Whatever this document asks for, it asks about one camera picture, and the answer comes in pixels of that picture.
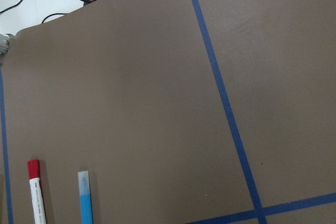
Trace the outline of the blue highlighter pen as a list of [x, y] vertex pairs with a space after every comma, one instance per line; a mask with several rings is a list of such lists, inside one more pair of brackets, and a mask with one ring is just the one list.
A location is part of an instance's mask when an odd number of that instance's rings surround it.
[[89, 172], [78, 172], [79, 201], [82, 224], [93, 224]]

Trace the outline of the red capped white marker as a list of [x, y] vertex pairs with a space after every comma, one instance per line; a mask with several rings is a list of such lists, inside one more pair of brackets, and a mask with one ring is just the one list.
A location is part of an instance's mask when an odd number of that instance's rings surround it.
[[46, 224], [43, 193], [40, 183], [39, 160], [32, 159], [27, 162], [31, 201], [33, 206], [34, 222], [36, 224]]

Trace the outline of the aluminium frame post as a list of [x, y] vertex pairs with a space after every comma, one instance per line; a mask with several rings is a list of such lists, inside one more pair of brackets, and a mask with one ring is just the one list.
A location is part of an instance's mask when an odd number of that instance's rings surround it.
[[1, 56], [8, 53], [8, 50], [10, 48], [10, 44], [13, 38], [14, 38], [14, 35], [12, 34], [0, 34], [0, 54]]

